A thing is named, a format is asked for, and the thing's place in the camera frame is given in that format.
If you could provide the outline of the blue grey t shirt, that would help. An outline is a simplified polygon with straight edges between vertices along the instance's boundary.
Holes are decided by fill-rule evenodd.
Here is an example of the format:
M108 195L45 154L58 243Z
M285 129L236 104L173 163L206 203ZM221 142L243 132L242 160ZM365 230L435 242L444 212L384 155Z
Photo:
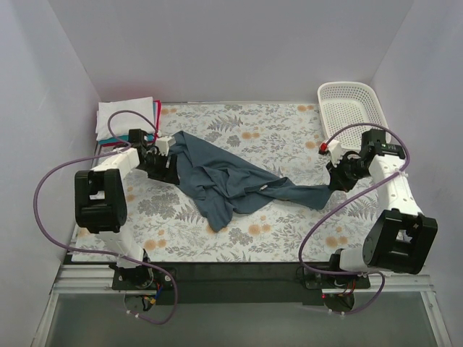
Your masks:
M251 214L272 200L322 210L332 191L328 185L296 185L186 132L174 135L179 188L191 198L210 228L219 232L233 214Z

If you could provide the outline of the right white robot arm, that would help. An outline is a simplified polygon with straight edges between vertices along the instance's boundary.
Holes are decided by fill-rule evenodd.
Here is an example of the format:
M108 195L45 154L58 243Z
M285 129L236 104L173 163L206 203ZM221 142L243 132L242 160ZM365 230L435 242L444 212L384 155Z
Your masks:
M388 144L386 133L370 129L362 134L358 152L344 152L340 142L331 140L320 147L330 161L326 168L332 191L350 191L363 178L370 177L378 193L379 216L363 245L339 249L337 261L327 269L328 281L344 287L354 272L370 269L416 275L425 264L436 237L438 224L424 216L412 195L405 172L407 155L401 145Z

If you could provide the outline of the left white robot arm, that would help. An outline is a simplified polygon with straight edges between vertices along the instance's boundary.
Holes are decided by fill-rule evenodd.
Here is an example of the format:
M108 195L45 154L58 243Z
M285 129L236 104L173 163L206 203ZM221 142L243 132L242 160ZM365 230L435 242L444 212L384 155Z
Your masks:
M117 148L109 157L89 171L75 174L75 218L78 226L86 228L101 240L117 261L113 269L123 280L136 288L148 288L154 281L147 252L134 239L126 226L127 202L124 178L132 170L146 172L149 179L179 184L177 156L169 151L176 140L159 137L153 144L141 129L129 131L129 148Z

